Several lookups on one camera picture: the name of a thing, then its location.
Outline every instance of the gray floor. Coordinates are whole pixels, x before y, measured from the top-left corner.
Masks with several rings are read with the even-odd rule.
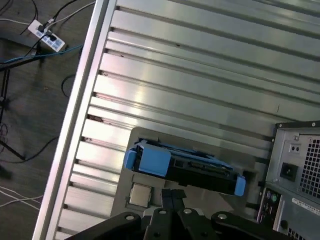
[[[6,0],[0,0],[0,8]],[[66,3],[66,0],[35,0],[39,11],[39,21],[44,23]],[[79,0],[64,11],[60,18],[76,9],[92,2]],[[93,6],[88,7],[69,21],[54,28],[71,47],[82,44],[85,40]],[[34,16],[31,0],[13,0],[12,6],[0,13],[0,18],[10,18],[22,22],[30,22]],[[24,25],[0,21],[0,30],[6,29],[20,33]],[[29,49],[0,40],[1,62],[12,57],[20,57]],[[7,97],[11,100],[9,109],[4,113],[3,123],[8,126],[7,143],[21,154],[32,156],[46,142],[58,136],[67,108],[68,99],[61,92],[62,80],[76,72],[79,51],[47,58],[42,66],[38,62],[17,67],[11,71]],[[67,92],[72,87],[72,79],[66,83]],[[12,173],[11,179],[0,175],[0,186],[10,188],[28,197],[40,196],[44,193],[49,176],[57,141],[50,144],[37,158],[22,164],[10,164],[0,161],[0,165]],[[18,161],[14,155],[5,150],[0,159]],[[12,198],[0,193],[0,205]],[[13,203],[0,208],[0,234],[2,240],[29,240],[32,237],[38,211],[22,203]]]

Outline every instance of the white cable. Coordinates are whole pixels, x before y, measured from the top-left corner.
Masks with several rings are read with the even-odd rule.
[[[71,13],[70,15],[68,15],[68,16],[66,16],[66,17],[64,17],[64,18],[62,18],[62,19],[60,19],[60,20],[58,20],[58,21],[54,21],[53,23],[49,24],[49,25],[46,27],[46,29],[50,29],[50,27],[52,27],[53,25],[55,25],[55,24],[57,24],[57,23],[59,23],[59,22],[62,22],[62,21],[64,21],[64,20],[67,20],[68,18],[71,18],[73,15],[77,14],[77,13],[80,12],[81,10],[83,10],[83,9],[85,9],[85,8],[93,5],[93,4],[95,4],[95,2],[96,2],[96,1],[93,1],[93,2],[91,2],[91,3],[89,3],[89,4],[87,4],[87,5],[79,8],[77,11]]]
[[[19,195],[20,197],[23,197],[23,198],[25,198],[25,199],[28,198],[27,196],[23,196],[23,195],[21,195],[20,193],[17,193],[16,191],[13,191],[13,190],[11,190],[11,189],[9,189],[9,188],[5,188],[5,187],[3,187],[3,186],[0,186],[0,189],[5,189],[5,190],[10,191],[10,192],[12,192],[12,193],[15,193],[15,194],[17,194],[17,195]],[[39,202],[39,201],[37,201],[37,200],[34,200],[34,199],[31,199],[31,200],[32,200],[33,202],[35,202],[35,203],[41,204],[41,202]]]
[[[6,195],[6,196],[8,196],[8,197],[10,197],[10,198],[15,199],[15,200],[13,200],[13,201],[9,201],[9,202],[7,202],[7,203],[5,203],[5,204],[0,205],[0,208],[2,208],[2,207],[4,207],[4,206],[7,206],[7,205],[9,205],[9,204],[13,204],[13,203],[16,203],[16,202],[21,202],[21,203],[23,203],[23,204],[29,205],[30,207],[32,207],[32,208],[34,208],[34,209],[40,210],[39,208],[37,208],[37,207],[35,207],[35,206],[31,205],[30,203],[27,203],[27,202],[25,202],[25,201],[27,201],[27,200],[39,199],[39,198],[42,198],[43,195],[41,195],[41,196],[36,196],[36,197],[29,197],[29,198],[19,199],[19,198],[16,198],[15,196],[11,196],[10,194],[7,194],[7,193],[1,191],[1,190],[0,190],[0,193],[4,194],[4,195]]]
[[[0,18],[0,21],[8,21],[8,22],[13,22],[16,24],[23,24],[23,25],[29,25],[29,22],[22,22],[22,21],[16,21],[16,20],[12,20],[12,19],[8,19],[8,18]]]

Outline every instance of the power supply fan grille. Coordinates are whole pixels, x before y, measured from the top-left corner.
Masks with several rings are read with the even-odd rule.
[[[320,140],[314,139],[308,145],[300,187],[303,193],[320,199]]]
[[[293,240],[306,240],[304,237],[293,231],[291,228],[288,230],[288,236],[291,237]]]

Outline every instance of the power strip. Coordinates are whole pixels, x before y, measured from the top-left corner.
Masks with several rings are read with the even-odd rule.
[[[38,28],[39,26],[42,26],[42,24],[40,22],[38,22],[37,20],[34,20],[28,27],[28,30],[33,33],[34,35],[36,35],[39,39],[42,38],[44,35],[46,35],[47,31],[49,30],[44,30],[43,32],[39,31]],[[55,52],[60,52],[64,46],[66,45],[66,43],[64,41],[61,40],[61,38],[59,38],[57,35],[55,35],[54,33],[52,33],[51,31],[49,31],[51,33],[51,36],[55,36],[55,40],[51,40],[50,36],[44,36],[41,41],[44,42],[45,44],[47,44],[52,50],[54,50]]]

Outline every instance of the aluminum panel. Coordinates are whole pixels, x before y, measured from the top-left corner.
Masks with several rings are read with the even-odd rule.
[[[115,132],[115,127],[110,124],[87,119],[84,123],[82,136],[126,147],[129,141],[130,130],[116,127]]]
[[[103,222],[104,220],[105,219],[99,217],[63,209],[58,226],[75,232],[81,232]]]
[[[318,94],[320,93],[320,85],[312,81],[305,81],[303,78],[287,76],[285,74],[239,64],[207,54],[188,51],[181,47],[125,33],[110,32],[108,39],[113,42],[119,42],[152,52],[162,53],[167,56],[173,56],[199,63],[201,66],[198,70],[219,78],[228,79],[258,89],[306,99],[312,102],[315,101],[319,103],[320,101]]]
[[[65,240],[67,238],[70,238],[71,235],[70,234],[66,234],[60,231],[57,231],[55,234],[55,240]]]
[[[97,6],[35,240],[108,218],[134,127],[210,144],[245,167],[268,161],[275,123],[320,116],[314,14],[252,0]],[[63,225],[75,224],[64,231],[66,211]]]
[[[128,113],[135,118],[148,119],[153,122],[161,122],[169,126],[176,126],[181,129],[189,129],[194,132],[202,133],[217,137],[219,139],[225,139],[231,142],[240,143],[247,146],[254,146],[259,149],[269,150],[270,142],[255,137],[247,136],[244,134],[227,131],[220,129],[219,126],[213,127],[205,124],[200,124],[190,120],[184,120],[182,118],[163,114],[161,112],[152,111],[146,108],[137,108],[132,105],[127,105],[115,100],[107,100],[98,97],[92,97],[90,104],[102,109],[108,109],[111,111],[119,112],[121,114]],[[94,107],[89,107],[88,110],[92,114],[97,114],[102,118],[109,118],[108,113],[96,111]],[[135,124],[136,122],[126,122],[127,124]]]
[[[170,41],[186,47],[196,48],[209,53],[230,57],[250,64],[272,68],[279,71],[317,79],[318,63],[267,49],[213,35],[188,27],[167,23],[140,15],[116,10],[111,26],[132,33]]]
[[[70,182],[72,186],[83,188],[92,192],[99,192],[108,196],[114,196],[117,191],[117,184],[106,182],[100,179],[72,173]]]
[[[98,167],[107,168],[120,173],[125,153],[111,148],[81,141],[76,158]]]
[[[221,35],[238,37],[243,42],[253,39],[256,44],[261,42],[293,52],[313,56],[320,55],[320,49],[317,49],[319,44],[317,39],[172,1],[118,0],[117,5],[141,13],[190,24],[192,28],[195,28],[195,26],[201,27],[204,32],[217,31]]]
[[[107,48],[110,46],[111,49],[113,49],[113,45],[114,44],[112,42],[110,44],[106,44]],[[137,48],[126,48],[125,53],[134,52],[136,55],[136,52],[138,51],[142,51],[140,56],[148,56],[152,60],[155,60],[155,58],[158,57],[162,58],[161,61],[164,63],[176,64],[179,67],[188,70],[199,71],[199,69],[201,69],[200,64],[193,63],[191,61],[160,53],[148,52]],[[138,60],[132,60],[110,54],[103,55],[100,69],[108,73],[122,75],[141,80],[146,83],[156,84],[203,97],[213,98],[228,104],[238,105],[283,118],[295,119],[297,121],[320,119],[320,112],[316,106],[310,106],[307,103],[300,102],[293,104],[292,100],[268,95],[263,92],[246,89],[244,87],[234,86],[229,82],[221,82],[218,78],[204,78],[184,73],[179,70],[168,69],[151,63],[144,63]],[[212,73],[214,72],[214,69],[208,69],[207,72]],[[304,109],[304,111],[296,112],[296,109]]]
[[[136,104],[147,104],[148,106],[164,109],[172,113],[196,117],[200,120],[227,125],[266,136],[273,135],[274,124],[278,122],[278,120],[267,118],[262,115],[255,115],[196,98],[175,94],[167,90],[160,90],[101,75],[97,77],[94,91],[108,96],[125,99]],[[99,128],[108,128],[103,123],[94,123],[94,125],[97,130]],[[87,134],[91,136],[94,135],[92,131],[88,131]],[[102,135],[101,131],[96,131],[96,135]],[[117,138],[119,138],[119,136],[114,136],[113,141],[115,143],[119,141]]]
[[[305,34],[319,35],[319,18],[264,4],[263,0],[260,0],[260,2],[253,0],[180,0],[179,2],[208,8],[239,19],[270,25],[274,28],[286,29],[287,31],[298,30]]]
[[[297,12],[310,13],[317,17],[320,16],[320,2],[316,0],[272,0],[274,5],[287,7]]]
[[[82,174],[85,176],[95,177],[97,179],[101,179],[110,183],[117,183],[119,181],[119,174],[98,170],[92,167],[83,166],[80,164],[75,164],[73,166],[73,172]]]
[[[179,124],[180,119],[178,119],[178,118],[176,118],[176,121],[175,121],[175,119],[173,119],[173,122],[169,123],[170,125],[165,125],[165,124],[157,123],[154,121],[141,119],[138,117],[121,115],[119,113],[106,111],[104,109],[100,109],[100,108],[92,107],[92,106],[89,108],[88,113],[95,115],[95,116],[98,116],[98,117],[101,117],[101,118],[104,118],[104,119],[111,120],[111,121],[117,121],[117,122],[121,122],[123,124],[127,124],[129,126],[132,126],[132,128],[133,127],[144,127],[144,128],[156,131],[156,132],[174,135],[174,136],[181,137],[181,138],[187,138],[187,139],[191,139],[191,140],[194,140],[197,142],[222,147],[225,149],[231,149],[231,150],[235,150],[235,151],[242,152],[242,153],[251,154],[251,155],[259,157],[259,158],[265,159],[269,155],[269,151],[267,149],[264,149],[264,150],[257,149],[255,147],[250,147],[250,146],[235,143],[232,141],[225,141],[222,139],[218,139],[216,137],[205,135],[205,132],[203,132],[202,134],[197,133],[197,131],[194,129],[186,130],[190,127],[191,124],[188,125],[187,123],[185,123],[185,124],[181,125],[185,129],[171,126],[171,125]]]
[[[69,186],[64,204],[82,212],[109,217],[114,198]]]

